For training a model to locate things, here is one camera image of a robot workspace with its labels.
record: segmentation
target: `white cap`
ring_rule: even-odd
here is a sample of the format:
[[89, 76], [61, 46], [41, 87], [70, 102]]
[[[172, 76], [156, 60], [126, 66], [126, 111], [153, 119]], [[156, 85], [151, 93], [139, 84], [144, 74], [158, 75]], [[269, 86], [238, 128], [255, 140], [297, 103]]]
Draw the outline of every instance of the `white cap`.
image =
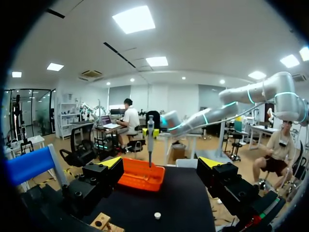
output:
[[159, 212], [156, 212], [156, 213], [154, 214], [154, 217], [155, 217], [155, 219], [159, 220], [160, 217], [161, 217], [161, 214], [160, 214]]

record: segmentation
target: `blue cushion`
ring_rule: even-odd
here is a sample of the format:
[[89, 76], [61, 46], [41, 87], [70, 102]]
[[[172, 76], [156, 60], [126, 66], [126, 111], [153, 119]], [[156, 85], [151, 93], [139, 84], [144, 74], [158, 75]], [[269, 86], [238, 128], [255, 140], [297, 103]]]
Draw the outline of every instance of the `blue cushion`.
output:
[[17, 186], [37, 175], [54, 168], [49, 148], [44, 147], [6, 161], [8, 178]]

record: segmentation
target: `man sitting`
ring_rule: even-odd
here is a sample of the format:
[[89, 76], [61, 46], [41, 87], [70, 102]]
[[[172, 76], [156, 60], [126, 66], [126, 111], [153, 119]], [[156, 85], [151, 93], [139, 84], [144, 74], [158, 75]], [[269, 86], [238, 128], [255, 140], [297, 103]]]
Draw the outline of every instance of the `man sitting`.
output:
[[125, 116], [122, 121], [117, 120], [116, 123], [121, 126], [126, 126], [127, 129], [125, 132], [118, 132], [118, 140], [122, 148], [125, 147], [122, 135], [135, 135], [137, 132], [135, 131], [135, 127], [140, 124], [140, 118], [138, 111], [132, 105], [133, 101], [129, 98], [125, 99]]
[[[269, 171], [271, 173], [276, 173], [278, 177], [283, 176], [274, 185], [274, 189], [281, 186], [287, 172], [288, 175], [286, 181], [289, 181], [292, 178], [291, 159], [295, 152], [295, 146], [290, 134], [291, 127], [291, 121], [283, 121], [282, 130], [274, 132], [267, 143], [267, 155], [254, 161], [253, 176], [255, 184], [258, 184], [260, 169], [262, 169], [263, 172]], [[288, 163], [285, 162], [286, 155], [288, 155]]]

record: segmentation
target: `hair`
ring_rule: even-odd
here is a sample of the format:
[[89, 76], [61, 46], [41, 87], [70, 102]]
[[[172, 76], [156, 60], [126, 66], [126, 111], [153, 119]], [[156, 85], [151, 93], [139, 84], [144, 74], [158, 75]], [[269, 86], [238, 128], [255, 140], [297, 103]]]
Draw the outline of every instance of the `hair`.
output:
[[124, 104], [128, 104], [130, 106], [133, 104], [133, 101], [130, 98], [126, 98]]
[[287, 123], [289, 123], [290, 125], [292, 125], [292, 121], [283, 121], [283, 122], [287, 122]]

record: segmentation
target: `black table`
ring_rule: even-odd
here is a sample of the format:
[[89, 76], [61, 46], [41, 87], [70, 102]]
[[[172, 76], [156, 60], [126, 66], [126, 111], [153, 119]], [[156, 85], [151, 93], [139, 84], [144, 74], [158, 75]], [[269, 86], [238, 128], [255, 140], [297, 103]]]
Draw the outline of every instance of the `black table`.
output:
[[[126, 232], [215, 231], [206, 188], [192, 168], [165, 167], [159, 192], [148, 192], [118, 185], [107, 199], [102, 199], [91, 215], [90, 224], [100, 212]], [[156, 220], [155, 212], [161, 213]]]

